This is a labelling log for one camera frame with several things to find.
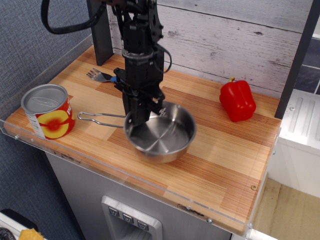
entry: blue fabric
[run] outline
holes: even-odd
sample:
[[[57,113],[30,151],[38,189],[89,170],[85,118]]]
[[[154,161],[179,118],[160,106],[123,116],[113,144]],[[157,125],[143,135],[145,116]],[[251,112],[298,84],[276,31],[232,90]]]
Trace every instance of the blue fabric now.
[[[41,0],[0,1],[1,119],[20,106],[25,91],[47,83],[80,55],[84,49],[74,47],[91,34],[88,29],[52,35],[41,23],[40,9]],[[51,0],[50,25],[87,19],[85,0]],[[0,210],[7,208],[37,224],[49,240],[81,239],[45,154],[0,133]]]

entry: white wood plank wall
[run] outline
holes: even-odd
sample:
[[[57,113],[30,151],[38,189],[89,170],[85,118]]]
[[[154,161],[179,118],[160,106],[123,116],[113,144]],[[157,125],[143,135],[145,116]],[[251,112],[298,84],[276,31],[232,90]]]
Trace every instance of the white wood plank wall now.
[[[157,3],[164,25],[159,44],[171,53],[172,69],[220,83],[235,76],[253,92],[280,98],[312,0]],[[113,51],[121,54],[117,18],[110,7],[108,14]]]

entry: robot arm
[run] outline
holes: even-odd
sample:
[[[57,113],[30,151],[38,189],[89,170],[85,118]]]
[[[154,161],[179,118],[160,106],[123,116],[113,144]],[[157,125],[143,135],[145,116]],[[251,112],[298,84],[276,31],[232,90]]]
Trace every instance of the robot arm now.
[[[159,84],[164,77],[164,53],[169,54],[170,60],[171,55],[158,44],[163,38],[163,26],[158,17],[157,0],[105,0],[93,19],[63,28],[49,27],[49,1],[42,2],[41,18],[44,26],[54,34],[92,27],[98,22],[106,5],[112,6],[123,40],[125,69],[116,68],[114,73],[117,78],[115,87],[122,91],[125,113],[131,112],[134,126],[148,121],[151,111],[158,115],[165,113],[162,105],[165,95]]]

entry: can rim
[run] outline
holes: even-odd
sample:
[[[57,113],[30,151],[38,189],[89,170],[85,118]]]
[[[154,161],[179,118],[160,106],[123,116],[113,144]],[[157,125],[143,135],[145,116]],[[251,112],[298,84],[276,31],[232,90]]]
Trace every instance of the can rim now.
[[[33,95],[35,92],[39,92],[41,90],[44,90],[44,89],[57,89],[57,90],[61,90],[63,93],[64,93],[64,99],[62,101],[61,104],[59,104],[57,107],[53,108],[53,109],[50,109],[49,111],[41,111],[41,112],[35,112],[35,111],[31,111],[29,109],[27,109],[26,107],[26,102],[29,100],[29,98],[31,97],[31,95]],[[30,90],[28,90],[22,97],[21,99],[21,107],[24,109],[24,113],[26,115],[29,115],[29,116],[32,116],[32,115],[36,115],[36,114],[46,114],[46,113],[49,113],[49,112],[52,112],[52,111],[55,111],[56,109],[60,108],[65,102],[66,100],[68,99],[68,92],[67,90],[61,86],[61,85],[58,85],[58,84],[53,84],[53,83],[48,83],[48,84],[42,84],[42,85],[39,85],[39,86],[36,86],[36,87],[33,87],[31,88]]]

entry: metal fork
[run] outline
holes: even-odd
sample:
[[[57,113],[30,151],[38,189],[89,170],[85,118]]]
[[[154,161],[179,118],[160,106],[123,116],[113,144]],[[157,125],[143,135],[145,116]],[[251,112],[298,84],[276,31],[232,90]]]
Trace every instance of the metal fork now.
[[[90,70],[90,72],[88,72],[86,74],[90,79],[103,83],[103,82],[112,82],[114,83],[116,81],[116,77],[115,76],[111,76],[107,73],[101,72],[96,68],[93,68],[93,71]]]

